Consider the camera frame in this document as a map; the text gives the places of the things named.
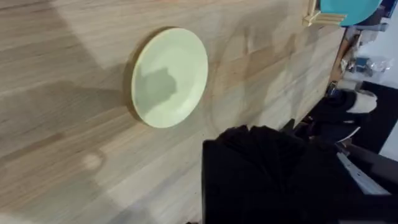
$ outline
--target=wooden table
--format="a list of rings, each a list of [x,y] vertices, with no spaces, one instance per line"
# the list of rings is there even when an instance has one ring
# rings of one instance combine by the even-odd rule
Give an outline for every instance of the wooden table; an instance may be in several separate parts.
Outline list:
[[[282,127],[323,95],[343,30],[304,28],[306,4],[1,1],[0,223],[201,220],[202,141]],[[122,83],[140,43],[166,26],[201,38],[210,73],[195,111],[154,129],[130,114]]]

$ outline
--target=pale green plate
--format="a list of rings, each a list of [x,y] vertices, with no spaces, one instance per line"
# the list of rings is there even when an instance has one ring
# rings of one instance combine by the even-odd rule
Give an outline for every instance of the pale green plate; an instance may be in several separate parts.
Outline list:
[[[180,123],[199,103],[207,76],[206,49],[193,32],[173,28],[159,33],[142,50],[132,74],[137,114],[156,128]]]

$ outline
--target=plate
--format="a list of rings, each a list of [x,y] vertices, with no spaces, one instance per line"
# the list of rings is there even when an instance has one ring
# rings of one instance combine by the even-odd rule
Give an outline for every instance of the plate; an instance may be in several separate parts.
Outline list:
[[[155,128],[183,121],[199,103],[208,76],[208,57],[191,31],[173,28],[151,39],[132,73],[131,96],[139,117]]]
[[[372,15],[379,7],[380,0],[321,0],[321,12],[346,14],[341,26],[352,26]]]

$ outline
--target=teal bowl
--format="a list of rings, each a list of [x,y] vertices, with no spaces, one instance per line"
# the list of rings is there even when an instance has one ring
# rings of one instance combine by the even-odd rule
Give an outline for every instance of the teal bowl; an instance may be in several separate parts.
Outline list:
[[[381,0],[320,0],[323,13],[345,14],[341,26],[352,26],[364,21],[379,7]]]

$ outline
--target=table surface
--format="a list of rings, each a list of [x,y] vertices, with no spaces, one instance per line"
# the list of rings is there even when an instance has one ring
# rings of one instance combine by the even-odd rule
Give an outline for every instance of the table surface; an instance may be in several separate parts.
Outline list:
[[[303,27],[306,4],[1,1],[0,223],[201,220],[203,140],[280,128],[323,96],[343,30]],[[125,93],[135,52],[168,26],[201,38],[210,72],[194,112],[154,129]]]

